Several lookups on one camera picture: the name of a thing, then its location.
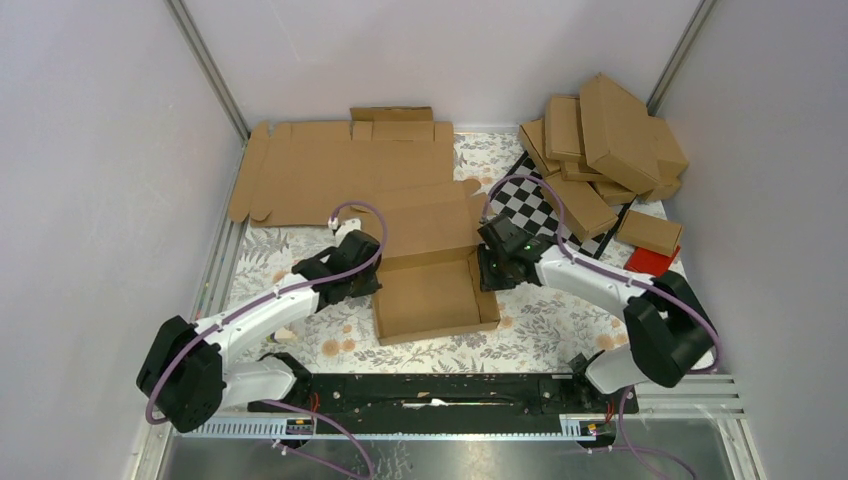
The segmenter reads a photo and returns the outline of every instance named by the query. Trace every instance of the checkerboard pattern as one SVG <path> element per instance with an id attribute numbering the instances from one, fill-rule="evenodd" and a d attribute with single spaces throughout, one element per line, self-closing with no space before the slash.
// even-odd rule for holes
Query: checkerboard pattern
<path id="1" fill-rule="evenodd" d="M 527 155 L 527 152 L 524 152 L 518 161 L 515 162 L 515 165 L 507 172 L 507 175 L 515 174 L 542 178 L 542 175 L 536 170 L 536 166 L 533 165 L 533 160 Z M 607 244 L 613 235 L 615 235 L 615 232 L 618 231 L 618 227 L 624 218 L 624 213 L 629 208 L 629 203 L 612 207 L 616 214 L 618 214 L 618 221 L 615 223 L 615 226 L 610 231 L 598 235 L 595 238 L 588 239 L 583 243 L 580 243 L 580 240 L 574 234 L 563 227 L 563 235 L 566 238 L 565 243 L 584 255 L 592 258 L 600 258 Z M 503 188 L 492 199 L 492 209 L 495 213 L 505 212 L 512 220 L 512 223 L 527 230 L 532 235 L 553 236 L 559 224 L 557 215 L 554 213 L 554 208 L 542 196 L 542 188 L 533 182 L 521 178 L 510 180 L 504 184 Z"/>

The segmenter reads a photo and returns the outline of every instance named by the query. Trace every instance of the red block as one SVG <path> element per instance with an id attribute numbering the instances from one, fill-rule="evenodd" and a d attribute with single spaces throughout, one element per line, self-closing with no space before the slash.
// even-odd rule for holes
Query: red block
<path id="1" fill-rule="evenodd" d="M 674 254 L 670 257 L 660 255 L 659 253 L 652 252 L 645 248 L 636 247 L 636 251 L 630 256 L 630 260 L 627 260 L 627 264 L 624 265 L 624 269 L 631 272 L 647 273 L 655 277 L 659 277 L 668 271 L 668 267 L 671 266 L 671 262 L 674 261 L 674 257 L 676 257 L 679 252 L 680 245 L 677 246 L 674 250 Z"/>

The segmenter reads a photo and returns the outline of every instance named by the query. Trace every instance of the linear rail base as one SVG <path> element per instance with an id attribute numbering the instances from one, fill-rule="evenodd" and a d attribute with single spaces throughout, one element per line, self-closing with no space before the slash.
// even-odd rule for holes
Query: linear rail base
<path id="1" fill-rule="evenodd" d="M 282 401 L 311 409 L 357 435 L 562 434 L 561 414 L 603 417 L 621 392 L 595 395 L 571 374 L 310 374 L 276 354 L 298 377 Z M 280 412 L 263 402 L 251 412 Z M 625 413 L 639 411 L 635 395 Z M 318 423 L 314 433 L 335 434 Z"/>

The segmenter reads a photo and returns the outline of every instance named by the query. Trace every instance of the floral tablecloth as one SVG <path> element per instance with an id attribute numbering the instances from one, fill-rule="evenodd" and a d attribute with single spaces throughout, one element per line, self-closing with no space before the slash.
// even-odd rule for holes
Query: floral tablecloth
<path id="1" fill-rule="evenodd" d="M 523 152 L 515 134 L 457 134 L 454 178 L 476 178 L 488 191 Z M 636 211 L 665 218 L 660 202 L 635 203 Z M 249 228 L 242 242 L 228 302 L 234 305 L 267 288 L 292 265 L 333 242 L 315 227 Z M 613 240 L 601 260 L 623 266 L 633 247 Z M 683 273 L 679 257 L 672 270 Z M 627 343 L 623 323 L 571 294 L 532 285 L 498 292 L 496 330 L 381 347 L 370 298 L 351 299 L 288 326 L 289 332 L 249 349 L 240 361 L 285 351 L 313 372 L 563 372 L 583 353 Z"/>

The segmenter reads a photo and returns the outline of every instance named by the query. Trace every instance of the metal floor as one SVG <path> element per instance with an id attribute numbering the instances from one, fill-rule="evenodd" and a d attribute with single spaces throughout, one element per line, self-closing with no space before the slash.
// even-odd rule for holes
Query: metal floor
<path id="1" fill-rule="evenodd" d="M 630 420 L 635 445 L 659 448 L 689 463 L 699 478 L 733 478 L 716 424 L 702 420 Z M 574 442 L 377 441 L 364 442 L 380 480 L 416 479 L 653 479 L 629 452 L 583 453 Z M 345 468 L 367 473 L 347 441 L 314 441 L 304 451 Z M 669 460 L 649 460 L 672 479 L 691 476 Z M 289 455 L 281 458 L 269 441 L 176 437 L 162 480 L 345 479 L 324 466 Z"/>

